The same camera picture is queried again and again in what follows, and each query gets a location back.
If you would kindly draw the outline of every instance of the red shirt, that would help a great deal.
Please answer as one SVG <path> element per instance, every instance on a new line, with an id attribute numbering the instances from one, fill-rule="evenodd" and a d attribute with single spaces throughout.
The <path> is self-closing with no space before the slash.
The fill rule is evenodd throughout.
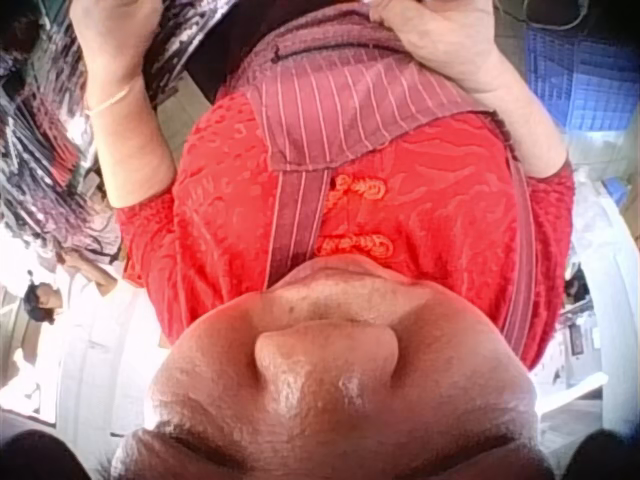
<path id="1" fill-rule="evenodd" d="M 316 255 L 360 253 L 451 289 L 498 328 L 514 286 L 516 209 L 504 145 L 474 113 L 433 121 L 335 170 Z M 522 361 L 544 353 L 562 305 L 573 179 L 529 179 L 533 318 Z M 265 286 L 278 174 L 248 100 L 195 126 L 172 189 L 118 212 L 170 342 L 203 314 Z"/>

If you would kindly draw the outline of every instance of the person in background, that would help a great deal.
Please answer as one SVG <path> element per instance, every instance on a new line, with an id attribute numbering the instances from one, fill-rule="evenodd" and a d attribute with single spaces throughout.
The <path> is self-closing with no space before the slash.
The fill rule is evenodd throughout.
<path id="1" fill-rule="evenodd" d="M 260 41 L 178 171 L 142 76 L 163 2 L 72 3 L 173 344 L 113 477 L 552 478 L 527 368 L 562 305 L 562 136 L 491 0 L 332 3 Z"/>
<path id="2" fill-rule="evenodd" d="M 56 279 L 60 285 L 56 288 L 48 283 L 31 282 L 24 294 L 25 311 L 34 322 L 53 325 L 57 312 L 82 309 L 82 305 L 92 306 L 96 294 L 104 298 L 118 285 L 113 275 L 77 250 L 63 250 L 57 258 Z M 74 281 L 76 273 L 86 282 Z"/>

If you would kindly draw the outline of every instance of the nose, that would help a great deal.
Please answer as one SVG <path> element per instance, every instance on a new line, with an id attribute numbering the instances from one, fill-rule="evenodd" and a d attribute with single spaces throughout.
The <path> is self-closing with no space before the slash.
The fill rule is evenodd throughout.
<path id="1" fill-rule="evenodd" d="M 382 325 L 315 321 L 262 334 L 255 358 L 271 411 L 328 426 L 365 412 L 389 390 L 398 341 Z"/>

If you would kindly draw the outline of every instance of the gold bracelet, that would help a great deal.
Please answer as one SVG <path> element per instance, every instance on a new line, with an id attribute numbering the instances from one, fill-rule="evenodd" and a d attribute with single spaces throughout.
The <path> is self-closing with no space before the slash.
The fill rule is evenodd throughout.
<path id="1" fill-rule="evenodd" d="M 113 105 L 118 103 L 120 100 L 122 100 L 124 97 L 126 97 L 129 94 L 129 92 L 131 91 L 131 87 L 132 86 L 133 86 L 133 82 L 131 82 L 121 92 L 117 93 L 116 95 L 111 97 L 109 100 L 107 100 L 103 104 L 98 105 L 96 108 L 91 108 L 91 109 L 90 108 L 86 108 L 85 112 L 87 113 L 88 116 L 93 117 L 93 116 L 97 115 L 98 113 L 106 110 L 107 108 L 112 107 Z M 88 107 L 88 103 L 87 103 L 86 99 L 85 99 L 85 106 Z"/>

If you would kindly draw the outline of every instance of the blue crate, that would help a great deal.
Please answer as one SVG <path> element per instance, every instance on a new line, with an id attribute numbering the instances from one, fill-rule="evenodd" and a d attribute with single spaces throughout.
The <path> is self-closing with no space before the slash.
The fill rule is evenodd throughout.
<path id="1" fill-rule="evenodd" d="M 626 130 L 640 99 L 638 52 L 614 43 L 527 28 L 527 81 L 566 130 Z"/>

